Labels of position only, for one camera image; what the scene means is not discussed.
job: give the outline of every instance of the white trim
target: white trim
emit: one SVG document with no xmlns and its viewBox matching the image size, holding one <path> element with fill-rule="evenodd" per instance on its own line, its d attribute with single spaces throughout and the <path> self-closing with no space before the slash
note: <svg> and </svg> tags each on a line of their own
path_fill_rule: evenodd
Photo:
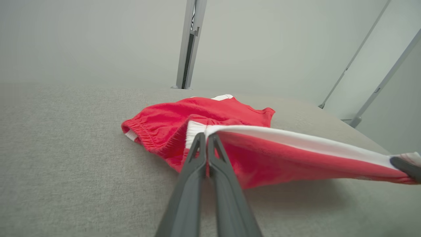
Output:
<svg viewBox="0 0 421 237">
<path fill-rule="evenodd" d="M 195 139 L 195 136 L 200 132 L 204 133 L 205 130 L 206 130 L 206 125 L 190 120 L 189 123 L 187 124 L 186 148 L 190 148 L 193 144 L 193 140 Z"/>
<path fill-rule="evenodd" d="M 133 130 L 131 129 L 128 132 L 126 132 L 124 135 L 126 135 L 132 141 L 134 141 L 137 138 L 136 133 L 133 132 Z"/>
<path fill-rule="evenodd" d="M 189 121 L 187 127 L 187 136 L 186 136 L 186 148 L 190 148 L 193 139 L 196 134 L 203 132 L 207 137 L 209 135 L 217 132 L 234 132 L 243 135 L 249 135 L 268 141 L 272 141 L 279 144 L 288 145 L 295 147 L 301 150 L 311 151 L 319 154 L 330 155 L 343 157 L 346 159 L 353 159 L 363 162 L 368 162 L 390 169 L 398 170 L 389 162 L 390 156 L 383 155 L 374 151 L 369 151 L 363 148 L 359 148 L 353 145 L 301 134 L 297 132 L 290 132 L 281 129 L 273 129 L 268 127 L 258 127 L 258 126 L 247 126 L 247 125 L 209 125 Z M 413 153 L 413 157 L 418 157 L 421 160 L 421 157 L 417 153 Z"/>
<path fill-rule="evenodd" d="M 233 98 L 232 95 L 230 95 L 230 94 L 223 94 L 223 95 L 216 96 L 216 97 L 214 97 L 212 99 L 213 100 L 224 100 L 224 99 L 231 99 L 231 98 Z"/>
</svg>

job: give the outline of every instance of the gray upholstery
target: gray upholstery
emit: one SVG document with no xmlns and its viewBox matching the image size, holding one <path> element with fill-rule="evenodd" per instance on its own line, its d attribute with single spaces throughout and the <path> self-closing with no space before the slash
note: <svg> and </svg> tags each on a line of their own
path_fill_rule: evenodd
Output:
<svg viewBox="0 0 421 237">
<path fill-rule="evenodd" d="M 220 92 L 32 83 L 0 85 L 0 236 L 153 236 L 177 179 L 120 124 L 144 107 Z M 272 107 L 272 127 L 386 151 L 323 110 L 236 94 Z M 245 190 L 265 236 L 419 236 L 420 186 L 363 180 L 284 183 Z M 216 236 L 211 184 L 202 236 Z"/>
</svg>

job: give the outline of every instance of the fabric surface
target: fabric surface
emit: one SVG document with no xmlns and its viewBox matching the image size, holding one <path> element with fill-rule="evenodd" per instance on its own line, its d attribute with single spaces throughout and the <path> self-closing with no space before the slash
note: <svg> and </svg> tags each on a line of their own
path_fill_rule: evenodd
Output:
<svg viewBox="0 0 421 237">
<path fill-rule="evenodd" d="M 0 85 L 0 236 L 153 236 L 177 179 L 119 125 L 143 108 L 225 91 Z M 236 94 L 271 126 L 388 154 L 315 105 Z M 201 236 L 216 236 L 205 182 Z M 337 179 L 245 190 L 266 237 L 417 236 L 420 186 Z"/>
<path fill-rule="evenodd" d="M 123 133 L 181 172 L 194 137 L 218 133 L 243 189 L 293 180 L 356 178 L 418 184 L 390 156 L 333 140 L 270 128 L 273 109 L 235 97 L 192 97 L 151 105 L 122 123 Z M 418 153 L 411 153 L 421 162 Z"/>
<path fill-rule="evenodd" d="M 177 102 L 151 105 L 134 118 L 124 121 L 125 134 L 133 131 L 134 142 L 159 155 L 177 172 L 181 172 L 190 146 L 186 134 L 190 121 L 205 125 L 254 125 L 270 127 L 275 111 L 255 110 L 235 98 L 213 100 L 203 97 L 186 98 Z"/>
</svg>

